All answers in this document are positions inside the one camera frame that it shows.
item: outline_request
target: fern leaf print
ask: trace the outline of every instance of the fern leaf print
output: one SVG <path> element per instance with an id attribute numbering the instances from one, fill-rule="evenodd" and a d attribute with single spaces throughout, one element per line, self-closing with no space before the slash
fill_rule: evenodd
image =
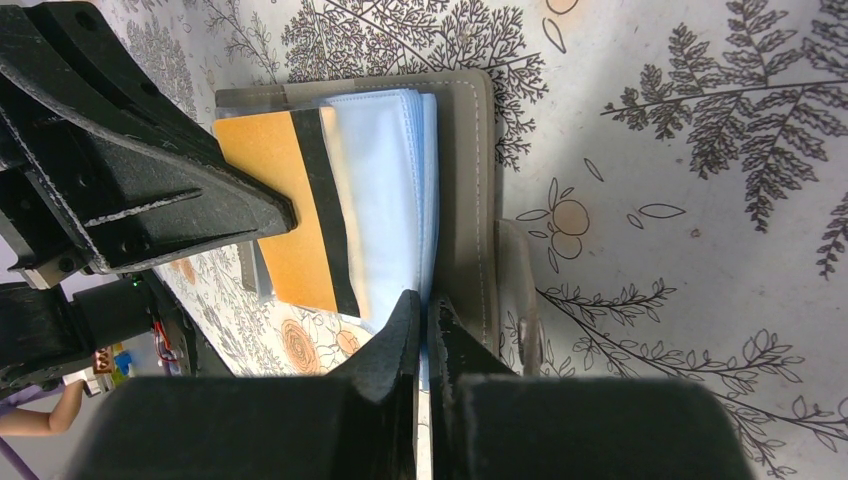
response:
<path id="1" fill-rule="evenodd" d="M 485 70 L 495 90 L 496 160 L 517 172 L 530 152 L 526 136 L 536 130 L 525 105 L 548 92 L 541 77 L 545 61 L 527 51 L 524 29 L 521 8 L 482 0 L 326 0 L 321 8 L 302 0 L 281 41 L 291 83 Z"/>
<path id="2" fill-rule="evenodd" d="M 702 180 L 731 168 L 746 172 L 745 212 L 756 231 L 767 233 L 776 202 L 819 181 L 816 165 L 830 160 L 825 142 L 848 134 L 838 118 L 846 108 L 848 7 L 822 0 L 812 35 L 796 47 L 798 32 L 781 27 L 788 12 L 770 8 L 769 0 L 731 1 L 726 8 L 727 48 L 720 57 L 680 24 L 669 37 L 667 80 L 660 66 L 646 64 L 639 89 L 625 88 L 623 106 L 610 102 L 602 115 L 631 130 L 654 126 L 661 141 L 690 128 L 690 170 Z M 799 82 L 783 75 L 803 62 L 830 78 Z"/>

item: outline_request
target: black metal bracket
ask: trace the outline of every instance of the black metal bracket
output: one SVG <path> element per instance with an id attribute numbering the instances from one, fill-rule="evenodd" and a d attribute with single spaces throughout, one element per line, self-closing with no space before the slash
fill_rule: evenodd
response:
<path id="1" fill-rule="evenodd" d="M 83 2 L 0 6 L 0 234 L 36 288 L 281 234 L 288 199 L 229 166 Z"/>

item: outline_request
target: floral tablecloth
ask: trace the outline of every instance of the floral tablecloth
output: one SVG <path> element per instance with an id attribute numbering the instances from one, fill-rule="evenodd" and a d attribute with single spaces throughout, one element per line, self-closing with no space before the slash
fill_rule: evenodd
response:
<path id="1" fill-rule="evenodd" d="M 498 204 L 530 238 L 544 373 L 699 382 L 760 477 L 844 477 L 845 0 L 99 6 L 206 127 L 219 88 L 486 70 Z M 238 265 L 228 247 L 159 270 L 236 374 L 326 372 L 371 337 L 257 305 Z"/>

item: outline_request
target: leaf illustration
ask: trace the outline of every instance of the leaf illustration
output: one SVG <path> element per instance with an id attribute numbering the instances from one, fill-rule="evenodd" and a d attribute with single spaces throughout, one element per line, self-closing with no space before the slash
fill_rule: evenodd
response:
<path id="1" fill-rule="evenodd" d="M 627 221 L 630 222 L 631 225 L 638 228 L 639 230 L 645 229 L 645 226 L 642 225 L 642 221 L 639 220 L 639 218 L 637 216 L 633 215 L 633 214 L 630 214 L 630 213 L 627 214 Z"/>
<path id="2" fill-rule="evenodd" d="M 792 118 L 821 131 L 825 135 L 839 137 L 848 134 L 845 125 L 827 110 L 814 108 L 807 103 L 799 103 L 791 111 Z"/>
<path id="3" fill-rule="evenodd" d="M 770 9 L 770 3 L 726 3 L 733 18 L 727 24 L 730 32 L 721 61 L 708 55 L 708 41 L 680 24 L 669 37 L 671 81 L 657 66 L 645 65 L 639 90 L 625 87 L 623 107 L 610 103 L 602 113 L 635 131 L 654 125 L 655 137 L 662 141 L 691 124 L 686 140 L 692 146 L 689 165 L 701 179 L 742 160 L 741 168 L 748 172 L 745 211 L 755 230 L 763 233 L 775 201 L 787 199 L 802 182 L 817 181 L 813 160 L 827 161 L 826 139 L 848 135 L 839 115 L 848 106 L 841 87 L 841 79 L 848 79 L 846 8 L 839 1 L 823 0 L 824 18 L 813 20 L 812 34 L 796 49 L 787 46 L 797 31 L 780 28 L 788 12 Z M 781 87 L 776 79 L 805 57 L 837 79 Z M 716 89 L 731 83 L 740 88 Z M 822 260 L 824 273 L 829 273 L 832 261 L 826 256 Z"/>
<path id="4" fill-rule="evenodd" d="M 225 1 L 238 7 L 239 0 Z M 494 87 L 499 131 L 495 159 L 517 172 L 530 151 L 527 134 L 536 129 L 526 104 L 548 92 L 544 60 L 539 52 L 526 51 L 523 30 L 521 8 L 489 7 L 482 0 L 326 0 L 319 8 L 301 0 L 281 40 L 290 83 L 485 70 Z M 257 41 L 242 43 L 252 43 L 256 58 L 268 63 Z"/>
<path id="5" fill-rule="evenodd" d="M 556 207 L 557 197 L 559 196 L 559 182 L 556 177 L 551 179 L 551 186 L 548 188 L 548 208 L 552 211 Z"/>
<path id="6" fill-rule="evenodd" d="M 522 222 L 532 222 L 534 220 L 539 220 L 550 215 L 551 212 L 542 209 L 530 210 L 529 212 L 524 212 L 521 215 L 515 217 L 516 220 L 520 220 Z"/>
<path id="7" fill-rule="evenodd" d="M 827 447 L 827 449 L 830 450 L 831 452 L 836 453 L 836 442 L 833 441 L 833 438 L 825 435 L 822 432 L 815 432 L 815 435 L 816 435 L 816 438 L 818 439 L 818 441 L 821 442 L 822 445 Z"/>
<path id="8" fill-rule="evenodd" d="M 835 218 L 828 223 L 827 230 L 822 235 L 822 240 L 826 243 L 816 250 L 823 255 L 816 265 L 821 266 L 819 275 L 825 280 L 830 280 L 829 275 L 836 272 L 833 264 L 839 260 L 837 254 L 845 253 L 846 245 L 848 245 L 848 192 L 830 215 Z"/>
<path id="9" fill-rule="evenodd" d="M 795 30 L 775 30 L 763 36 L 757 44 L 757 51 L 761 53 L 771 52 L 786 43 L 786 40 L 792 38 L 796 33 L 798 32 Z"/>
<path id="10" fill-rule="evenodd" d="M 559 25 L 550 18 L 542 20 L 542 31 L 548 37 L 548 41 L 556 47 L 561 53 L 567 53 L 565 42 L 562 40 L 562 32 L 559 30 Z"/>
<path id="11" fill-rule="evenodd" d="M 574 10 L 574 7 L 576 7 L 578 3 L 580 3 L 580 0 L 570 0 L 567 2 L 563 2 L 562 6 L 556 8 L 551 5 L 551 0 L 545 0 L 545 5 L 548 6 L 548 10 L 550 10 L 551 13 L 554 13 L 556 15 L 565 15 L 566 13 Z"/>
<path id="12" fill-rule="evenodd" d="M 807 402 L 804 401 L 803 395 L 798 395 L 798 398 L 792 402 L 792 413 L 795 418 L 804 418 L 807 416 Z"/>
<path id="13" fill-rule="evenodd" d="M 589 173 L 591 173 L 593 177 L 597 178 L 602 182 L 604 181 L 604 177 L 601 176 L 601 172 L 598 171 L 598 167 L 596 167 L 591 160 L 589 160 L 588 158 L 584 158 L 583 163 L 586 164 L 586 168 L 589 169 Z"/>
<path id="14" fill-rule="evenodd" d="M 554 269 L 555 273 L 559 273 L 559 265 L 556 261 L 556 254 L 554 253 L 554 249 L 548 247 L 548 262 L 551 264 L 551 268 Z"/>
<path id="15" fill-rule="evenodd" d="M 650 203 L 639 208 L 639 213 L 651 218 L 673 218 L 683 215 L 686 210 L 665 203 Z"/>
<path id="16" fill-rule="evenodd" d="M 828 107 L 848 108 L 848 94 L 842 91 L 842 87 L 817 85 L 806 89 L 804 96 Z"/>

